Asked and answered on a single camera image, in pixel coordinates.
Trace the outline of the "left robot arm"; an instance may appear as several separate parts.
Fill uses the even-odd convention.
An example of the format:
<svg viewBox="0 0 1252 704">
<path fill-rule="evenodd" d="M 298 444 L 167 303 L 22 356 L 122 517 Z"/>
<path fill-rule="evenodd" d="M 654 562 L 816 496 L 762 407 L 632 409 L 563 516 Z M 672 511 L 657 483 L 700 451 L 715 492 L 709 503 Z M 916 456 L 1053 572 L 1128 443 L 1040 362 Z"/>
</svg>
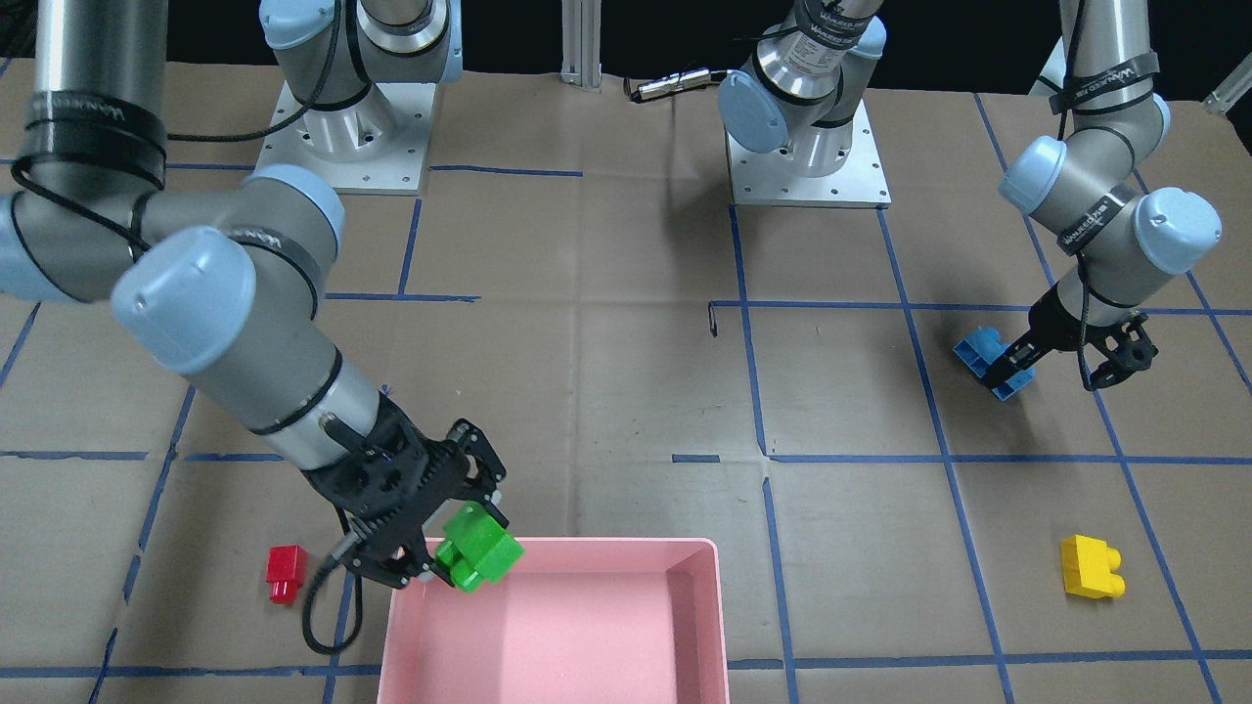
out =
<svg viewBox="0 0 1252 704">
<path fill-rule="evenodd" d="M 761 35 L 745 66 L 720 81 L 717 106 L 747 152 L 796 147 L 823 130 L 845 133 L 885 48 L 876 1 L 796 1 Z M 1030 307 L 1028 329 L 1002 343 L 977 329 L 954 352 L 998 398 L 1033 380 L 1052 351 L 1079 356 L 1085 390 L 1149 370 L 1157 349 L 1141 304 L 1184 276 L 1222 236 L 1202 195 L 1162 188 L 1144 195 L 1131 175 L 1171 130 L 1156 94 L 1144 1 L 1063 1 L 1060 40 L 1042 79 L 1059 137 L 1042 135 L 1007 167 L 998 190 L 1055 237 L 1075 266 Z M 1087 365 L 1093 347 L 1101 365 Z"/>
</svg>

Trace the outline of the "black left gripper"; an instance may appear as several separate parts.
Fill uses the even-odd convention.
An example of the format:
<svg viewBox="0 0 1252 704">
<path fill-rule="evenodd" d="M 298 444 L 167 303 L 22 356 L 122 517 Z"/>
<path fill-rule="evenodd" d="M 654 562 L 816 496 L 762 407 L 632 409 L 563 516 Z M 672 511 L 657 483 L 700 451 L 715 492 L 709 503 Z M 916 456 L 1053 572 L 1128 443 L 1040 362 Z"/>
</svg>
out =
<svg viewBox="0 0 1252 704">
<path fill-rule="evenodd" d="M 1101 294 L 1083 293 L 1068 308 L 1060 299 L 1060 286 L 1053 286 L 1030 307 L 1029 329 L 1015 339 L 988 367 L 982 383 L 988 390 L 1020 390 L 1035 377 L 1033 367 L 1050 351 L 1077 352 L 1092 344 L 1104 356 L 1103 365 L 1084 365 L 1084 388 L 1106 390 L 1126 377 L 1149 370 L 1158 353 L 1146 334 L 1146 314 L 1136 308 L 1108 306 Z"/>
</svg>

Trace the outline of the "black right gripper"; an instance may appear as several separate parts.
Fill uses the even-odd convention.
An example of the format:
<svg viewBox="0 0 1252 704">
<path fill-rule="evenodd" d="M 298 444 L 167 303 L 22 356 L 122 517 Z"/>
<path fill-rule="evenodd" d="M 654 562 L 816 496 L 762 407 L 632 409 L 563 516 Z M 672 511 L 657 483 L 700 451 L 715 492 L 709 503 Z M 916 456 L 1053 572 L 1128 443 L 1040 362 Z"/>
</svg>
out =
<svg viewBox="0 0 1252 704">
<path fill-rule="evenodd" d="M 312 487 L 346 514 L 348 527 L 323 561 L 399 590 L 409 581 L 458 588 L 454 549 L 493 549 L 505 540 L 495 499 L 507 468 L 483 428 L 457 418 L 443 440 L 428 438 L 381 396 L 371 432 L 319 418 L 343 458 L 308 468 Z"/>
</svg>

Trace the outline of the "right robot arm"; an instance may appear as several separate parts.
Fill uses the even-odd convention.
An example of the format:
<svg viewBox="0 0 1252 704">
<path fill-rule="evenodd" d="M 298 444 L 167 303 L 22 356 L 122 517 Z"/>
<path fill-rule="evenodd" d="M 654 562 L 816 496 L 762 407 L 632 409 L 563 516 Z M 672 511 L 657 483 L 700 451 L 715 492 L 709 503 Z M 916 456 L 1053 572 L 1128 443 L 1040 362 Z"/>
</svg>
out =
<svg viewBox="0 0 1252 704">
<path fill-rule="evenodd" d="M 428 438 L 316 326 L 344 209 L 303 167 L 225 192 L 169 192 L 164 1 L 41 1 L 18 190 L 3 197 L 3 291 L 93 303 L 295 463 L 347 514 L 328 557 L 464 593 L 520 557 L 497 509 L 505 465 L 458 420 Z"/>
</svg>

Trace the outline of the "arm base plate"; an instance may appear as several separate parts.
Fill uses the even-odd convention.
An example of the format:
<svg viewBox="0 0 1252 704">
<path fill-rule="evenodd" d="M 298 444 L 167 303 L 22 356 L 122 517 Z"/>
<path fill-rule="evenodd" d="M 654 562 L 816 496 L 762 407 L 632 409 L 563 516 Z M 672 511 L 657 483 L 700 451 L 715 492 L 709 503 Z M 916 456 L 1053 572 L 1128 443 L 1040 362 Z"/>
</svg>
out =
<svg viewBox="0 0 1252 704">
<path fill-rule="evenodd" d="M 354 106 L 305 111 L 267 137 L 255 167 L 294 164 L 341 195 L 419 195 L 439 86 L 383 83 Z"/>
<path fill-rule="evenodd" d="M 726 155 L 737 205 L 874 209 L 893 203 L 864 101 L 850 123 L 811 128 L 777 152 L 749 152 L 726 135 Z"/>
</svg>

